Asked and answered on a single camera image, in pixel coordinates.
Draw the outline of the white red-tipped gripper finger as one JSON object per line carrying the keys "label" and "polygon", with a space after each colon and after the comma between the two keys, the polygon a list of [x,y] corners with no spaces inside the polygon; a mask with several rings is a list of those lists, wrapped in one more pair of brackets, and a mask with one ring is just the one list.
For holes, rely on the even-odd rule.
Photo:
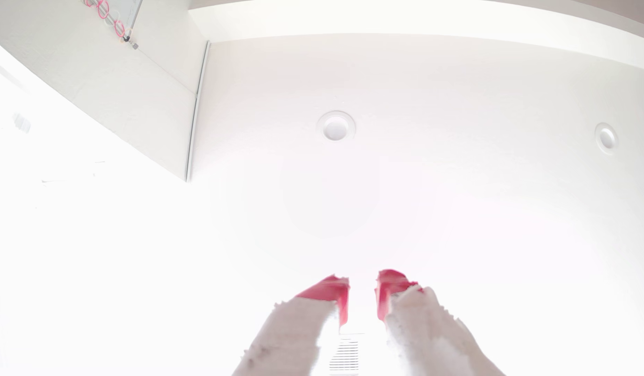
{"label": "white red-tipped gripper finger", "polygon": [[349,278],[331,275],[276,304],[233,375],[325,373],[348,320],[349,291]]}
{"label": "white red-tipped gripper finger", "polygon": [[430,287],[383,269],[375,293],[398,375],[504,375]]}

